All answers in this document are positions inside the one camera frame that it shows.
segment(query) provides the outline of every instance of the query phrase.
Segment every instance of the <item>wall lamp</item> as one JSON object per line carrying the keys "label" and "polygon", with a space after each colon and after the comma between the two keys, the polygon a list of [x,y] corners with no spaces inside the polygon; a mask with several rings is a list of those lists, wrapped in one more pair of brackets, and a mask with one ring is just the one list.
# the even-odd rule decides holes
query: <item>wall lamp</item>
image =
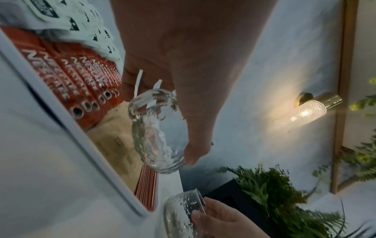
{"label": "wall lamp", "polygon": [[342,103],[342,98],[333,93],[324,93],[316,98],[312,93],[301,93],[294,102],[295,109],[287,113],[278,121],[287,131],[313,122]]}

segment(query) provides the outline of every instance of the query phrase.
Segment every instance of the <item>glass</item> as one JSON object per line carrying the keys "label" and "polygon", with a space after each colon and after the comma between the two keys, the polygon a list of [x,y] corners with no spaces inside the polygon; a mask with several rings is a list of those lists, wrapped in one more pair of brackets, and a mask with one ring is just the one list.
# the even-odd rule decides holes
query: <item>glass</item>
{"label": "glass", "polygon": [[[147,104],[157,103],[145,108]],[[134,98],[128,108],[135,150],[153,170],[170,174],[184,165],[188,130],[175,95],[163,89],[149,90]]]}
{"label": "glass", "polygon": [[319,119],[325,115],[326,112],[327,109],[323,103],[316,100],[309,100],[280,118],[278,121],[282,127],[287,129],[287,131],[292,131],[297,127]]}
{"label": "glass", "polygon": [[169,238],[203,238],[204,232],[192,222],[194,210],[205,213],[204,199],[195,189],[169,198],[164,206],[164,224]]}

